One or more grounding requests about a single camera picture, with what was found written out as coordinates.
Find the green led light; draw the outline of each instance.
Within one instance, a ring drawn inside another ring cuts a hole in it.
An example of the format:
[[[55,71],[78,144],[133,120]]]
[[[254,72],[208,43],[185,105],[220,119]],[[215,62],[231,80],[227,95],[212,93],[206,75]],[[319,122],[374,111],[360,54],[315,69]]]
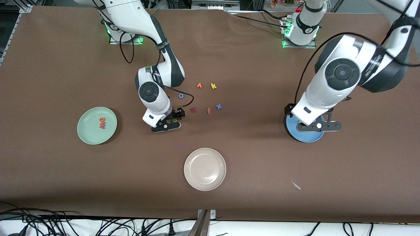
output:
[[[318,30],[319,30],[319,27],[317,27],[317,28],[316,28],[316,30],[315,30],[315,34],[314,34],[314,37],[313,37],[313,38],[315,38],[315,37],[316,37],[316,33],[318,33]]]
[[[137,42],[138,42],[139,44],[143,44],[143,40],[144,40],[144,37],[143,37],[143,36],[140,36],[140,37],[137,39]]]
[[[105,24],[106,27],[106,31],[108,32],[109,35],[111,35],[111,33],[109,32],[108,26]]]

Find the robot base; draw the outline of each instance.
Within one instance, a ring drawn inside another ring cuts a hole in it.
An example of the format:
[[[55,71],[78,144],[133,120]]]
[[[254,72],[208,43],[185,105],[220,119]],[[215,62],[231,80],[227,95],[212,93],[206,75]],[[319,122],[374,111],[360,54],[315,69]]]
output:
[[[143,36],[135,36],[135,37],[133,37],[133,43],[134,43],[134,45],[141,45],[141,44],[143,44],[143,40],[144,40],[144,37]],[[129,40],[127,42],[121,42],[122,45],[132,45],[133,43],[131,42],[131,40]],[[120,40],[119,39],[118,40],[115,40],[114,38],[109,37],[109,44],[117,44],[117,45],[119,45],[120,44]]]
[[[301,132],[297,129],[297,126],[300,124],[300,121],[297,119],[296,116],[290,117],[290,115],[285,116],[285,125],[287,132],[292,136],[294,139],[304,143],[313,143],[322,138],[324,132]]]
[[[313,39],[309,44],[302,46],[302,45],[297,45],[297,44],[292,43],[290,41],[290,39],[288,39],[286,36],[284,36],[284,34],[282,34],[281,38],[282,38],[281,40],[282,40],[283,47],[309,48],[309,49],[315,49],[316,48],[315,39]]]
[[[315,39],[312,39],[312,41],[310,43],[308,43],[307,45],[297,45],[297,44],[292,43],[292,41],[290,41],[290,39],[285,36],[286,32],[288,33],[289,30],[291,30],[291,25],[292,25],[292,22],[293,22],[293,20],[291,18],[291,15],[289,15],[287,17],[283,17],[279,21],[280,21],[280,25],[287,26],[287,28],[281,28],[281,41],[282,41],[283,47],[309,48],[309,49],[315,49],[316,48]]]

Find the blue plate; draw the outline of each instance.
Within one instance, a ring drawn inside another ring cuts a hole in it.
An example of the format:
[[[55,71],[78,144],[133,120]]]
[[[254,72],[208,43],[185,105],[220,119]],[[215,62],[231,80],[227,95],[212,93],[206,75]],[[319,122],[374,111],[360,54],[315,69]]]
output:
[[[297,129],[297,124],[299,123],[300,121],[296,118],[295,115],[293,117],[290,117],[289,115],[286,116],[287,130],[297,141],[304,143],[313,143],[320,140],[324,135],[324,132],[300,132]]]

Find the plate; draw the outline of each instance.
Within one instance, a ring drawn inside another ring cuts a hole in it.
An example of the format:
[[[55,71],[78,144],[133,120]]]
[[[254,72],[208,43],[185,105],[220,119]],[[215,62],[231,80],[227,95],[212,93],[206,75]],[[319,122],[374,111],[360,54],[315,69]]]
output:
[[[100,128],[100,118],[105,118]],[[117,117],[109,108],[96,107],[85,112],[77,123],[77,134],[87,144],[101,144],[110,139],[117,129]]]
[[[225,179],[225,160],[214,149],[206,147],[197,149],[185,161],[184,176],[191,187],[197,190],[213,190]]]
[[[313,143],[322,138],[324,135],[324,132],[300,132],[297,129],[297,124],[299,124],[300,121],[296,118],[294,115],[293,117],[290,117],[289,115],[286,116],[286,127],[289,131],[290,135],[294,137],[297,141],[301,141],[304,143]]]

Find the white floor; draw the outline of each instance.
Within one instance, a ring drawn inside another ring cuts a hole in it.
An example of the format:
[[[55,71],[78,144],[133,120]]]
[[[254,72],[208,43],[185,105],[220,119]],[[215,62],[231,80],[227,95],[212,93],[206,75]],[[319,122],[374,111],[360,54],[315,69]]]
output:
[[[143,220],[135,220],[135,229],[139,232]],[[169,220],[163,220],[156,224],[153,229],[163,224],[168,223]],[[194,225],[195,221],[189,220],[179,223],[174,223],[175,232],[189,231]],[[65,231],[68,236],[76,236],[75,233],[64,224]],[[72,220],[71,224],[75,231],[80,236],[94,236],[101,227],[100,220]],[[227,236],[305,236],[309,234],[316,223],[298,223],[298,222],[246,222],[246,221],[212,221],[210,222],[210,230],[208,236],[219,236],[228,233]],[[8,236],[12,233],[19,233],[25,226],[18,220],[5,220],[0,222],[0,236]],[[100,235],[108,235],[118,225],[112,225],[103,231]],[[356,224],[352,223],[355,236],[368,236],[370,224]],[[153,235],[168,233],[169,227],[153,233]],[[127,232],[125,229],[120,229],[114,232],[113,236],[131,235],[133,231]],[[28,228],[26,236],[36,236],[36,232],[32,228]],[[343,231],[341,223],[321,223],[315,230],[312,236],[346,236]],[[398,224],[375,224],[372,231],[372,236],[420,236],[420,225],[398,225]]]

